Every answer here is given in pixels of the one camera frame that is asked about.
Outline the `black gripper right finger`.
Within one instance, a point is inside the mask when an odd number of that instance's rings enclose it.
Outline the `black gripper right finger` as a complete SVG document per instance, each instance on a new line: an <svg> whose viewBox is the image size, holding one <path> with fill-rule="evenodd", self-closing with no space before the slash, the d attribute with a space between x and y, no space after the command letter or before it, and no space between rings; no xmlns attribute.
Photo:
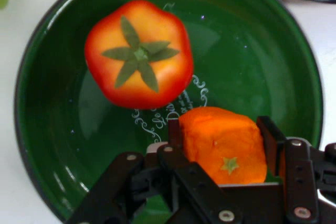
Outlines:
<svg viewBox="0 0 336 224"><path fill-rule="evenodd" d="M268 168L282 179L285 223L335 223L335 206L318 197L335 198L335 143L320 151L303 138L285 137L268 116L259 116L257 126Z"/></svg>

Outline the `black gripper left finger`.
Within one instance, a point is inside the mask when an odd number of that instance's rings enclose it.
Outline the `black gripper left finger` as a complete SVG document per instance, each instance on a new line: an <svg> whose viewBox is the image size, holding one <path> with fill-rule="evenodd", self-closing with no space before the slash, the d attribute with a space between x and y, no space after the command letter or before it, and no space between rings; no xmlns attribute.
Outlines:
<svg viewBox="0 0 336 224"><path fill-rule="evenodd" d="M168 127L168 142L154 152L119 154L68 223L130 223L154 196L171 211L168 223L243 223L243 212L183 154L179 120L170 119Z"/></svg>

